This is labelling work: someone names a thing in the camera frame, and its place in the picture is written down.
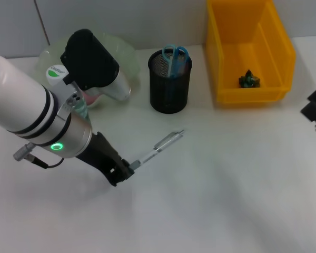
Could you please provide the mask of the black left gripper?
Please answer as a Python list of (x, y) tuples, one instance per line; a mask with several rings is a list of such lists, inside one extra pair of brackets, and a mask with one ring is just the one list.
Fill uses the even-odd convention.
[(100, 132), (92, 134), (86, 149), (76, 157), (99, 170), (114, 187), (134, 174), (130, 164), (121, 158)]

